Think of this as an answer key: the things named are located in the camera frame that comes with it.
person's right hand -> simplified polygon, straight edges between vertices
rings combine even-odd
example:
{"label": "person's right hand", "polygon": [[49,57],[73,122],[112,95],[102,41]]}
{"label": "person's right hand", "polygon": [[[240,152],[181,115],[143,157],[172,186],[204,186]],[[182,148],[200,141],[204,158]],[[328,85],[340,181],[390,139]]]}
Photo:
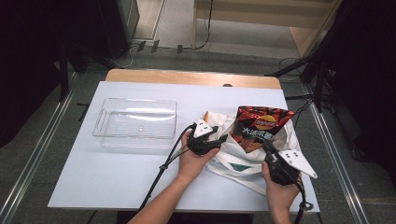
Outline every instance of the person's right hand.
{"label": "person's right hand", "polygon": [[266,161],[262,162],[262,174],[267,186],[267,202],[274,223],[291,223],[290,207],[300,192],[295,185],[282,186],[272,181]]}

hand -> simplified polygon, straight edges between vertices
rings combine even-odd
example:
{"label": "hand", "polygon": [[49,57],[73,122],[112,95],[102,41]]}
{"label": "hand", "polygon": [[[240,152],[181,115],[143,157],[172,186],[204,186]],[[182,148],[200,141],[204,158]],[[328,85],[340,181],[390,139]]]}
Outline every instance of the hand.
{"label": "hand", "polygon": [[281,186],[272,181],[266,161],[262,163],[262,174],[267,185],[267,202],[275,223],[290,223],[289,210],[300,192],[295,185]]}
{"label": "hand", "polygon": [[213,148],[203,156],[197,156],[187,148],[187,138],[191,132],[186,132],[181,138],[182,151],[180,155],[177,178],[187,181],[190,184],[202,171],[205,164],[210,161],[218,152],[218,148]]}

metal rail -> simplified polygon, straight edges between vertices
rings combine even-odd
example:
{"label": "metal rail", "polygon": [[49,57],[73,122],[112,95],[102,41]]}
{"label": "metal rail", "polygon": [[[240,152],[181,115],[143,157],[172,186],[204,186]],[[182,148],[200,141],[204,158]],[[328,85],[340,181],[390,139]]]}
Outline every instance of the metal rail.
{"label": "metal rail", "polygon": [[[313,94],[311,87],[309,84],[303,84],[304,93]],[[338,180],[340,181],[341,188],[345,194],[346,201],[349,205],[349,208],[352,212],[352,216],[355,219],[356,223],[370,223],[366,213],[364,212],[361,199],[353,187],[353,183],[349,178],[349,174],[347,172],[344,163],[338,154],[337,146],[332,140],[332,135],[329,132],[329,128],[327,127],[325,118],[323,115],[318,112],[318,109],[315,105],[311,105],[311,112],[314,116],[315,122],[318,125],[318,130],[320,135],[322,136],[324,145],[329,153],[330,160],[332,161],[332,166],[334,168],[335,173],[337,174]]]}
{"label": "metal rail", "polygon": [[44,154],[47,151],[47,148],[50,144],[50,140],[52,136],[55,134],[56,129],[62,117],[64,116],[64,112],[66,111],[67,107],[69,106],[70,100],[73,97],[75,87],[77,86],[78,82],[78,75],[74,73],[70,80],[70,92],[64,97],[64,100],[55,108],[54,113],[52,114],[49,123],[47,124],[46,129],[42,133],[40,139],[38,140],[37,144],[35,145],[35,149],[32,152],[28,162],[26,162],[25,167],[23,168],[19,178],[15,182],[14,186],[11,188],[10,193],[8,194],[7,200],[4,203],[1,212],[0,212],[0,223],[8,224],[11,222],[15,212],[18,209],[18,206],[21,203],[24,193],[26,192],[27,188],[29,187],[30,182],[35,175],[35,171],[39,166]]}

chip bag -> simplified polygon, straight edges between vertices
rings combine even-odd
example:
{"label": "chip bag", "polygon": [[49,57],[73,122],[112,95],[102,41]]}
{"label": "chip bag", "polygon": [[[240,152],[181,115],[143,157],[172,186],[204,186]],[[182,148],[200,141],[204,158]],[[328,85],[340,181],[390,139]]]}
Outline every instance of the chip bag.
{"label": "chip bag", "polygon": [[264,139],[271,140],[293,115],[294,112],[280,108],[239,106],[231,136],[250,153],[262,147]]}

wooden table edge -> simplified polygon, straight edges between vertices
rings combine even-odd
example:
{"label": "wooden table edge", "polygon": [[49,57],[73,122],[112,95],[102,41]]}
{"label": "wooden table edge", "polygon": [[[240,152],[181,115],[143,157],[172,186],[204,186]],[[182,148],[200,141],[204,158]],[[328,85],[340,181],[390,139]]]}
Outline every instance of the wooden table edge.
{"label": "wooden table edge", "polygon": [[276,77],[156,69],[111,69],[107,73],[106,81],[206,86],[230,84],[234,87],[281,89],[279,80]]}

